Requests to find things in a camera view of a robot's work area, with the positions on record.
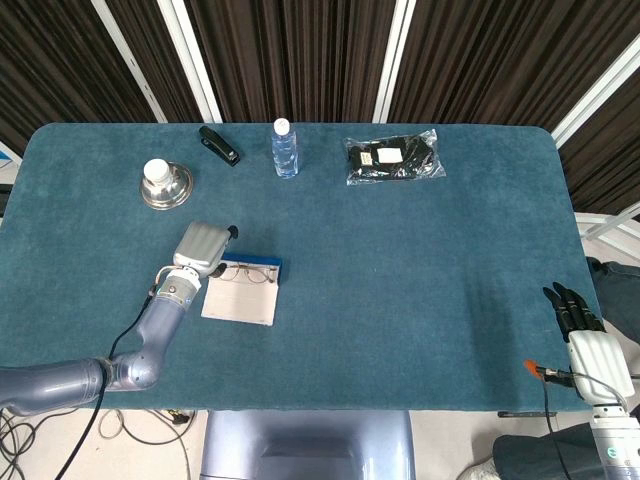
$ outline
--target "blue table surface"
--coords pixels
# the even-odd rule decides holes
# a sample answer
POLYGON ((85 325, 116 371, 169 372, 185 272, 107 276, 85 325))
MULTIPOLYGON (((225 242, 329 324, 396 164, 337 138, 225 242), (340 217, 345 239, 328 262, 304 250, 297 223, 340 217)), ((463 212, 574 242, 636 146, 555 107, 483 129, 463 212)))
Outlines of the blue table surface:
MULTIPOLYGON (((110 407, 541 410, 527 358, 566 367, 542 286, 597 309, 558 153, 535 127, 436 125, 447 176, 347 186, 342 140, 428 125, 296 124, 300 174, 278 178, 270 125, 52 124, 29 143, 0 228, 0 365, 104 356, 193 220, 235 224, 228 251, 283 259, 273 327, 200 316, 158 384, 110 407), (141 200, 142 167, 188 166, 189 200, 141 200)), ((130 336, 122 350, 138 341, 130 336)), ((554 410, 581 409, 552 389, 554 410)))

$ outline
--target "robotic hand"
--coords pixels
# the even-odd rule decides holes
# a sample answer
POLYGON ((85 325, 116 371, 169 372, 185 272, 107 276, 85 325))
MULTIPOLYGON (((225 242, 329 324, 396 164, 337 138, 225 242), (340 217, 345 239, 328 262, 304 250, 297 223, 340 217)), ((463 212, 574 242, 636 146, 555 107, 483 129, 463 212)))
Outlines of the robotic hand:
POLYGON ((545 381, 575 386, 593 406, 590 425, 608 480, 640 479, 640 425, 627 412, 625 397, 635 393, 616 338, 573 290, 554 283, 544 288, 569 349, 571 372, 535 366, 545 381))
POLYGON ((0 408, 26 416, 91 402, 104 390, 131 391, 152 387, 160 375, 165 353, 195 295, 200 279, 219 275, 230 238, 238 229, 189 225, 173 256, 149 291, 138 319, 114 343, 107 358, 87 358, 22 368, 0 367, 0 408), (169 271, 158 289, 160 279, 169 271), (137 352, 114 355, 118 340, 136 326, 142 338, 137 352))

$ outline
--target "plastic bottle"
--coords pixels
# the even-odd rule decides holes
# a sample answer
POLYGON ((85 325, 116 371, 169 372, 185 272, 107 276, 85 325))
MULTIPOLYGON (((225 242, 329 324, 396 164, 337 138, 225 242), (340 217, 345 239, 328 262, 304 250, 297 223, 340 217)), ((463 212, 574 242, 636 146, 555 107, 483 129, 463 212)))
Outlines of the plastic bottle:
POLYGON ((286 118, 273 122, 271 149, 276 173, 282 178, 291 178, 298 174, 298 150, 296 148, 296 132, 286 118))

